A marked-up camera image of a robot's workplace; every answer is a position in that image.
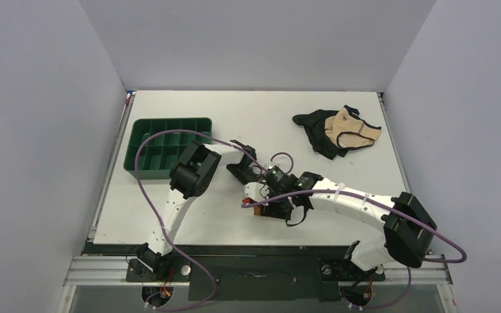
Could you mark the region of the black patterned underwear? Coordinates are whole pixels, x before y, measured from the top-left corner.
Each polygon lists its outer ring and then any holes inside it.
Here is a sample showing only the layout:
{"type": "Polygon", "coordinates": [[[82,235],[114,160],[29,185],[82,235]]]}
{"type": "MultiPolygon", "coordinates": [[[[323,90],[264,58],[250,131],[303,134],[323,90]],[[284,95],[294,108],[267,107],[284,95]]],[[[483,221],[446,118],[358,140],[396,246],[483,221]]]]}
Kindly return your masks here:
{"type": "Polygon", "coordinates": [[[328,117],[334,117],[337,110],[316,110],[308,114],[297,114],[292,117],[292,121],[303,127],[312,150],[327,159],[333,160],[335,157],[344,157],[348,151],[337,147],[331,142],[324,132],[325,121],[328,117]]]}

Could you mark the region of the green compartment tray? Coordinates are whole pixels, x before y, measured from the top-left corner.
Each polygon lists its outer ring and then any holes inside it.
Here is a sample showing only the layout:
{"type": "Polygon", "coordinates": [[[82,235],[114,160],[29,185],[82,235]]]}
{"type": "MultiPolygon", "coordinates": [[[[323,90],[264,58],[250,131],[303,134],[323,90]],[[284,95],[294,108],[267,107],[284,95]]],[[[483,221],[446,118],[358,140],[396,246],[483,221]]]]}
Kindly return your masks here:
{"type": "MultiPolygon", "coordinates": [[[[208,117],[183,117],[169,119],[139,119],[132,125],[124,170],[135,175],[135,158],[141,143],[148,137],[165,130],[193,130],[210,136],[212,120],[208,117]]],[[[211,143],[211,140],[188,133],[169,133],[151,140],[140,153],[138,168],[140,178],[168,179],[169,173],[183,150],[192,141],[211,143]]]]}

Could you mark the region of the brown underwear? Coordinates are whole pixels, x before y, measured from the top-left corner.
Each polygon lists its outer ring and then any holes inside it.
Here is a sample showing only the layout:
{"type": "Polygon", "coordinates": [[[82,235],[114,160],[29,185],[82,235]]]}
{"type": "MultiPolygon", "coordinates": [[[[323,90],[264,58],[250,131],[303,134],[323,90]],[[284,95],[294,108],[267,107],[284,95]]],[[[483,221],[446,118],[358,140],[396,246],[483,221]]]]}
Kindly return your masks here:
{"type": "Polygon", "coordinates": [[[256,205],[253,207],[253,215],[254,216],[263,216],[264,215],[264,206],[256,205]]]}

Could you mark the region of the beige underwear with dark trim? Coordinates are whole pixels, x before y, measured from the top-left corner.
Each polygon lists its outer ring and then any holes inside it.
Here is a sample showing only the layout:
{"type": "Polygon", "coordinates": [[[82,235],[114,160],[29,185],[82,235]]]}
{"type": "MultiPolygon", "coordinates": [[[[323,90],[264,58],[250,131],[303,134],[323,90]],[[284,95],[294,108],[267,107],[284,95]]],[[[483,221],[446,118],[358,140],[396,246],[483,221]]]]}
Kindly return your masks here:
{"type": "Polygon", "coordinates": [[[324,133],[339,149],[356,150],[370,147],[380,137],[382,127],[359,117],[359,110],[345,105],[324,123],[324,133]]]}

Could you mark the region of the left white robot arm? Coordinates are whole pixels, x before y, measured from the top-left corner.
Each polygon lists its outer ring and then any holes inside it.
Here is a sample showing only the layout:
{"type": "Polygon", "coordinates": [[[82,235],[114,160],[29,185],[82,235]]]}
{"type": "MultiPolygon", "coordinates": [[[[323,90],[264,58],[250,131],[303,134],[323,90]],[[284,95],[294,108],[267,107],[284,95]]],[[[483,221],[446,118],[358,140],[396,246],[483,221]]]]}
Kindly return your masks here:
{"type": "Polygon", "coordinates": [[[137,249],[137,260],[151,280],[161,280],[168,273],[167,257],[174,250],[173,240],[189,207],[210,186],[219,167],[227,170],[242,184],[257,180],[251,169],[256,150],[237,140],[228,144],[207,144],[196,140],[183,150],[170,170],[170,191],[166,205],[159,212],[159,227],[137,249]]]}

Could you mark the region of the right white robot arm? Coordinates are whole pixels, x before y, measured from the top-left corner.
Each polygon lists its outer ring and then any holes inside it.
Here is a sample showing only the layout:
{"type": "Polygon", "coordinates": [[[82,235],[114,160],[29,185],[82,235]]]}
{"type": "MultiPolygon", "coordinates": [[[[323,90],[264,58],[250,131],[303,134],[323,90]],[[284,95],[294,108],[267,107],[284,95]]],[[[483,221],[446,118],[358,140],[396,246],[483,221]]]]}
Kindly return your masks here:
{"type": "Polygon", "coordinates": [[[359,278],[393,261],[420,268],[436,229],[422,204],[410,193],[376,195],[307,171],[296,177],[274,167],[256,182],[246,183],[243,192],[254,205],[264,209],[290,212],[302,207],[305,213],[328,211],[379,231],[376,239],[355,241],[348,248],[341,263],[343,273],[350,278],[359,278]]]}

